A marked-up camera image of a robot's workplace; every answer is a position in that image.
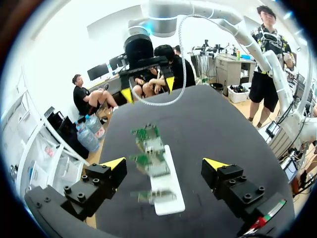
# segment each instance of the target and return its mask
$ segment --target storage box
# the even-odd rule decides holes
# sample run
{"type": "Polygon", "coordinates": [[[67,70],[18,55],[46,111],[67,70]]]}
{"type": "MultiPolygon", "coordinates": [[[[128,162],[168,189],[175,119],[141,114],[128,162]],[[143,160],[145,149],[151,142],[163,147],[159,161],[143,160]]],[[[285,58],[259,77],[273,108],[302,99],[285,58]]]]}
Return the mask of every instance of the storage box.
{"type": "Polygon", "coordinates": [[[244,102],[249,98],[250,90],[246,88],[245,86],[243,87],[247,90],[246,92],[236,93],[230,88],[230,86],[228,86],[228,97],[233,103],[244,102]]]}

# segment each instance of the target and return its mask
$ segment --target hand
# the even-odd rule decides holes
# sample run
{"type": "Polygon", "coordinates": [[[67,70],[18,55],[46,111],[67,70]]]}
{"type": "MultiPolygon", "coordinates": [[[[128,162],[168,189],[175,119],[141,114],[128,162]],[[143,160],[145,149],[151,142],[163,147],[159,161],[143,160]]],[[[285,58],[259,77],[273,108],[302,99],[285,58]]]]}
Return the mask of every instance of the hand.
{"type": "Polygon", "coordinates": [[[144,84],[144,80],[140,79],[140,78],[136,78],[136,82],[140,85],[144,84]]]}
{"type": "Polygon", "coordinates": [[[288,61],[292,60],[292,57],[291,57],[291,55],[289,54],[289,52],[283,53],[283,55],[284,55],[284,61],[285,61],[285,62],[288,62],[288,61]]]}
{"type": "Polygon", "coordinates": [[[150,71],[151,71],[151,73],[152,74],[154,74],[154,75],[157,75],[158,74],[158,72],[157,72],[157,70],[155,69],[155,68],[150,68],[150,71]]]}
{"type": "Polygon", "coordinates": [[[155,85],[155,88],[154,88],[154,93],[155,93],[155,94],[159,94],[159,92],[160,92],[160,87],[161,87],[161,86],[158,85],[158,84],[155,85]]]}

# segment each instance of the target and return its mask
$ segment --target floor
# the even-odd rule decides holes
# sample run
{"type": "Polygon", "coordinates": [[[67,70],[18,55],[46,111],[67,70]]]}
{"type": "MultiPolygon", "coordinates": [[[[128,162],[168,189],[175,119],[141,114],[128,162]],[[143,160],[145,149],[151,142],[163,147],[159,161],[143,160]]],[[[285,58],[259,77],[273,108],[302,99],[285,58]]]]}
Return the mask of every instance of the floor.
{"type": "MultiPolygon", "coordinates": [[[[247,100],[245,102],[241,102],[241,103],[232,103],[230,101],[229,98],[223,96],[225,99],[227,99],[233,106],[235,106],[246,118],[249,117],[249,108],[250,108],[250,103],[251,101],[250,100],[247,100]]],[[[253,120],[253,125],[256,126],[260,120],[260,116],[261,116],[261,111],[262,111],[262,108],[263,108],[263,103],[260,104],[260,108],[259,108],[259,111],[258,113],[255,115],[254,117],[254,120],[253,120]]],[[[279,111],[279,104],[277,104],[276,106],[276,109],[274,111],[274,113],[272,113],[269,118],[265,121],[265,124],[271,122],[272,120],[275,120],[277,114],[278,114],[278,111],[279,111]]],[[[106,130],[108,126],[108,123],[105,123],[104,124],[104,128],[106,130]]],[[[94,153],[90,153],[89,154],[89,157],[87,159],[87,161],[92,164],[92,163],[99,163],[99,159],[100,159],[100,156],[101,156],[101,151],[102,151],[102,145],[104,143],[104,140],[102,140],[101,142],[101,146],[99,148],[98,151],[94,152],[94,153]]],[[[304,171],[304,169],[308,168],[308,166],[310,165],[311,163],[311,159],[314,155],[313,153],[313,146],[311,146],[308,150],[308,152],[311,152],[309,155],[308,155],[308,158],[306,160],[306,163],[304,164],[303,168],[300,170],[301,172],[304,171]]],[[[317,173],[317,167],[313,170],[313,174],[315,175],[317,173]]],[[[294,202],[294,209],[295,209],[295,214],[297,215],[299,213],[299,211],[301,210],[301,208],[303,207],[303,205],[305,204],[307,198],[308,198],[309,194],[299,194],[297,195],[293,202],[294,202]]],[[[86,219],[86,223],[91,226],[91,227],[94,227],[96,228],[96,219],[95,219],[95,216],[91,217],[91,218],[87,218],[86,219]]]]}

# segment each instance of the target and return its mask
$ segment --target table surface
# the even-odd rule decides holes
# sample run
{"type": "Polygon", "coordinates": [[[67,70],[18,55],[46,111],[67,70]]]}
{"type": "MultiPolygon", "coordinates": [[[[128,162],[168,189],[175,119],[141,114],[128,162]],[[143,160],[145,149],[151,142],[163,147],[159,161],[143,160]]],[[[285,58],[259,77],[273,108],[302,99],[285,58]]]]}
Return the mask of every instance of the table surface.
{"type": "MultiPolygon", "coordinates": [[[[149,98],[167,102],[176,98],[161,94],[149,98]]],[[[127,158],[128,174],[112,200],[96,212],[97,228],[118,237],[236,237],[243,225],[217,201],[201,176],[203,157],[237,164],[250,181],[263,185],[268,195],[279,192],[287,203],[265,229],[277,233],[294,218],[287,177],[269,146],[244,116],[207,85],[186,88],[181,99],[164,107],[140,102],[126,104],[112,116],[100,163],[127,158]],[[150,179],[141,174],[130,155],[139,153],[131,130],[156,124],[164,144],[170,146],[185,202],[185,211],[157,216],[154,206],[138,203],[131,192],[150,190],[150,179]]]]}

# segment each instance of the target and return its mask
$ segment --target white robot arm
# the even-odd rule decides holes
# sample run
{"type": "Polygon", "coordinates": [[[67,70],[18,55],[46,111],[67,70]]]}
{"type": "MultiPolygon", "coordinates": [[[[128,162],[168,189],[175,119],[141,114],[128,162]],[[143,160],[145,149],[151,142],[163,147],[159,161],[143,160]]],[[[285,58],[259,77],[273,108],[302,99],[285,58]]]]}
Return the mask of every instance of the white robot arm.
{"type": "Polygon", "coordinates": [[[273,51],[262,53],[257,42],[247,32],[243,17],[234,9],[202,0],[149,0],[149,18],[132,20],[129,22],[129,27],[150,23],[154,36],[170,37],[176,32],[178,15],[202,16],[212,19],[213,23],[231,33],[241,45],[248,49],[262,71],[272,70],[280,103],[280,114],[283,115],[291,107],[287,118],[281,123],[281,127],[294,141],[297,149],[303,142],[316,140],[317,119],[303,116],[303,105],[306,104],[308,98],[311,78],[307,79],[302,102],[296,108],[296,104],[292,103],[292,92],[275,53],[273,51]]]}

